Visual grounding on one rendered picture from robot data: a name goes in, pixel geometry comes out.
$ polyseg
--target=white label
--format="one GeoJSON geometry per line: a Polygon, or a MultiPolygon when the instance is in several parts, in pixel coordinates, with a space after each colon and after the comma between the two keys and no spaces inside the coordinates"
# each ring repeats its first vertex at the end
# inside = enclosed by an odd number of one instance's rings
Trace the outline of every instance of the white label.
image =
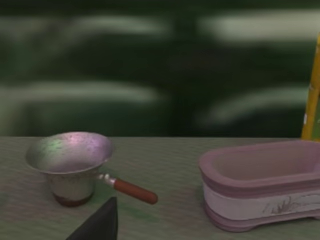
{"type": "Polygon", "coordinates": [[[306,125],[308,120],[308,115],[304,114],[303,124],[306,125]]]}
{"type": "Polygon", "coordinates": [[[238,199],[222,196],[205,183],[204,199],[220,216],[230,220],[251,220],[320,209],[320,190],[273,197],[238,199]]]}

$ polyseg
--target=table surface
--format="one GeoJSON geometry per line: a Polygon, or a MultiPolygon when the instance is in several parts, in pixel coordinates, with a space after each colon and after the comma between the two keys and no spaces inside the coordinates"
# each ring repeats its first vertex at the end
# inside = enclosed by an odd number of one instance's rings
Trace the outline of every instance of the table surface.
{"type": "Polygon", "coordinates": [[[286,141],[254,138],[111,138],[116,151],[103,171],[153,190],[150,206],[97,183],[94,198],[78,208],[59,206],[24,155],[37,138],[0,138],[0,239],[63,240],[111,196],[118,197],[119,240],[318,240],[313,219],[271,224],[246,233],[216,228],[203,210],[201,154],[217,148],[286,141]]]}

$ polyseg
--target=blurry background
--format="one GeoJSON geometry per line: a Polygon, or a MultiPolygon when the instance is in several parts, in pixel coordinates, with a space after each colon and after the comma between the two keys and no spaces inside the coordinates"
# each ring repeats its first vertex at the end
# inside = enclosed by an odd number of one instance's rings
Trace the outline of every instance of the blurry background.
{"type": "Polygon", "coordinates": [[[1,136],[300,137],[318,1],[48,2],[1,10],[1,136]]]}

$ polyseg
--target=yellow pole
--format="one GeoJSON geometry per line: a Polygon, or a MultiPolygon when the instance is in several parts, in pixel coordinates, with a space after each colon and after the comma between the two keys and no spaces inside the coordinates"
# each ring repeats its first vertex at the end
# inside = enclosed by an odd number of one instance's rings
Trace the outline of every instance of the yellow pole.
{"type": "Polygon", "coordinates": [[[318,35],[315,57],[313,62],[313,69],[311,75],[311,82],[309,87],[308,102],[306,105],[304,123],[302,129],[302,139],[312,140],[313,128],[315,125],[315,118],[317,113],[317,105],[320,93],[320,34],[318,35]]]}

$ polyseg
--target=pink planter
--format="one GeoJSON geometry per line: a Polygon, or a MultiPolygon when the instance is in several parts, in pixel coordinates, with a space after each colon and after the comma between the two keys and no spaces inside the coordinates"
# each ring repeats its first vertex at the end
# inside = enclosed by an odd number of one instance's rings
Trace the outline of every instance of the pink planter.
{"type": "Polygon", "coordinates": [[[223,230],[320,217],[320,143],[222,148],[203,155],[199,166],[205,211],[223,230]]]}

